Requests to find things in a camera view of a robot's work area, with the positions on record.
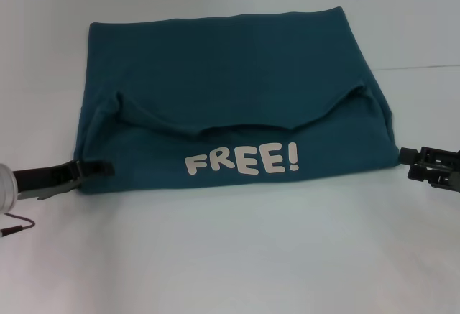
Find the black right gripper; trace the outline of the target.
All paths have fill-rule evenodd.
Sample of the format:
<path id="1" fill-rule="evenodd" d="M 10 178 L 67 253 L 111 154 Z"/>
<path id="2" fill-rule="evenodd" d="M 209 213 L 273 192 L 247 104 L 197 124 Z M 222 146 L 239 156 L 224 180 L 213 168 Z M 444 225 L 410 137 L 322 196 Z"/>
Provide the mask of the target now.
<path id="1" fill-rule="evenodd" d="M 411 165 L 408 179 L 426 181 L 434 188 L 459 189 L 459 152 L 422 147 L 402 147 L 400 164 Z"/>

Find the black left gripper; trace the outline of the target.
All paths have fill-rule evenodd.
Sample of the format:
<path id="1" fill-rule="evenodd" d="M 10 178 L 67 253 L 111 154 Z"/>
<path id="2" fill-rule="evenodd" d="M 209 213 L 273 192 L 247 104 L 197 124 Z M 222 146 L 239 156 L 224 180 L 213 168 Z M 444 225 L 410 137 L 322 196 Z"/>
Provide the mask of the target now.
<path id="1" fill-rule="evenodd" d="M 70 161 L 53 167 L 13 171 L 17 182 L 18 200 L 44 200 L 76 189 L 81 177 L 109 177 L 114 168 L 105 161 Z"/>

